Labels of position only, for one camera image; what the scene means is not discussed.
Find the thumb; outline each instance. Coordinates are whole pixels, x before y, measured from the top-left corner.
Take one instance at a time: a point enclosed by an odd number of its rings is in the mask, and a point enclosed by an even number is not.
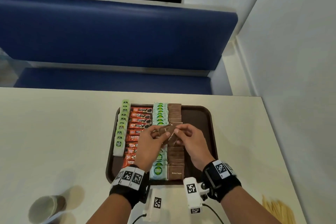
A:
[[[156,141],[160,142],[160,145],[163,144],[164,141],[166,141],[170,137],[170,133],[166,132],[163,135],[161,135],[159,138],[155,139]]]
[[[182,130],[175,128],[174,134],[176,134],[183,141],[184,145],[186,145],[187,141],[190,139]]]

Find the black cable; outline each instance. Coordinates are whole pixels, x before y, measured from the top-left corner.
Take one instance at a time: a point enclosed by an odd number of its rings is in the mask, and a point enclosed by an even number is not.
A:
[[[145,214],[143,214],[143,215],[140,215],[138,218],[136,218],[135,219],[135,221],[133,221],[133,223],[132,224],[134,224],[138,219],[140,219],[141,217],[146,217],[147,216],[147,214],[145,213]]]
[[[215,212],[214,209],[212,209],[212,208],[211,208],[210,206],[208,206],[207,204],[202,204],[202,205],[204,205],[204,206],[210,208],[210,210],[212,210],[213,213],[216,214],[217,218],[221,221],[221,223],[224,224],[224,222],[221,220],[221,218],[218,216],[218,214]]]

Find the forearm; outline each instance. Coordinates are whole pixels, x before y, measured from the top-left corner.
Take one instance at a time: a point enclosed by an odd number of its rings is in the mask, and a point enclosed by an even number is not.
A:
[[[240,186],[226,194],[221,205],[231,224],[281,224]]]
[[[131,205],[118,194],[110,195],[86,224],[127,224]]]

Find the green logo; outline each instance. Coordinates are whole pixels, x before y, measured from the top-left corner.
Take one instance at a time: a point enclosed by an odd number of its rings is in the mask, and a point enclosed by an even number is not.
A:
[[[154,174],[161,175],[161,173],[162,173],[162,168],[161,167],[154,168]]]

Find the tray rim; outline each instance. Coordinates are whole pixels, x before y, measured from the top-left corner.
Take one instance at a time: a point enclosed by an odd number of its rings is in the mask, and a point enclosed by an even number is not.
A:
[[[153,105],[151,105],[151,104],[131,104],[131,107],[153,107]],[[212,134],[212,137],[214,139],[213,140],[213,144],[214,144],[214,153],[215,153],[215,156],[213,156],[213,157],[215,159],[218,159],[217,146],[216,146],[216,138],[215,138],[215,133],[214,133],[214,130],[213,130],[211,112],[206,107],[201,106],[201,105],[182,105],[181,108],[182,107],[187,107],[187,109],[189,109],[189,108],[191,109],[192,107],[197,107],[197,108],[202,108],[202,109],[205,110],[205,112],[209,116],[209,120],[210,120],[210,126],[209,126],[209,128],[211,128],[210,133]],[[111,144],[110,144],[110,151],[108,153],[106,170],[105,170],[106,179],[107,179],[107,181],[110,184],[113,182],[113,180],[111,180],[110,177],[114,177],[113,174],[112,174],[111,156],[113,157],[114,135],[116,133],[116,127],[117,127],[118,114],[119,113],[120,113],[120,107],[117,109],[117,112],[116,112],[116,115],[115,115],[114,127],[113,127]],[[170,184],[162,184],[162,182],[167,182],[167,181],[163,181],[163,180],[157,180],[157,181],[156,180],[151,180],[149,183],[150,183],[150,185],[183,185],[183,181],[181,181],[181,180],[169,181]]]

